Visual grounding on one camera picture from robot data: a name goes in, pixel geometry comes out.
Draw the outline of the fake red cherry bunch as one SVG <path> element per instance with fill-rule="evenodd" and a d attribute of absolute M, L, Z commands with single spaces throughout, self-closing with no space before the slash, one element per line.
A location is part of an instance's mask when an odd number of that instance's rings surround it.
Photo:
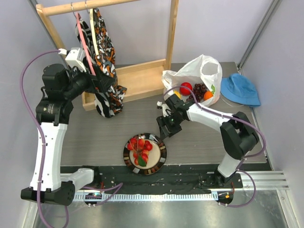
<path fill-rule="evenodd" d="M 127 143 L 127 149 L 131 152 L 135 165 L 146 167 L 153 145 L 148 140 L 133 137 Z"/>

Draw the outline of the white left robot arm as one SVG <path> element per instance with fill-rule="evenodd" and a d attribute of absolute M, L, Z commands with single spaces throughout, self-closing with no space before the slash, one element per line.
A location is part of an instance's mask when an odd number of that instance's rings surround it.
<path fill-rule="evenodd" d="M 42 81 L 43 97 L 36 107 L 35 119 L 43 133 L 38 136 L 32 181 L 20 196 L 23 200 L 68 206 L 77 190 L 85 185 L 95 190 L 101 184 L 98 169 L 93 166 L 83 166 L 68 177 L 60 177 L 63 141 L 74 108 L 72 101 L 83 92 L 105 92 L 114 79 L 100 72 L 92 75 L 76 66 L 66 69 L 62 64 L 52 64 L 44 68 Z"/>

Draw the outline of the white plastic bag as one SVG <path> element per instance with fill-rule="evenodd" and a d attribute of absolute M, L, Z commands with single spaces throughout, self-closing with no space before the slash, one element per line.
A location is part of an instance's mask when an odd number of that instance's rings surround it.
<path fill-rule="evenodd" d="M 162 83 L 164 92 L 179 86 L 184 82 L 195 84 L 204 83 L 213 96 L 200 103 L 206 107 L 215 104 L 220 97 L 220 86 L 222 80 L 222 67 L 220 63 L 211 56 L 200 55 L 186 63 L 179 71 L 164 70 L 162 72 Z"/>

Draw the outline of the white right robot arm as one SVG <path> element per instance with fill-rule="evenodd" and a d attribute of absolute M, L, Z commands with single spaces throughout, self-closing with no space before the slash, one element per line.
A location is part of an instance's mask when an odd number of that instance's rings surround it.
<path fill-rule="evenodd" d="M 246 154 L 259 142 L 256 129 L 243 112 L 223 113 L 194 100 L 184 102 L 176 95 L 157 102 L 157 108 L 162 111 L 156 119 L 162 140 L 180 132 L 183 121 L 201 123 L 220 133 L 226 154 L 214 172 L 214 181 L 221 188 L 231 183 Z"/>

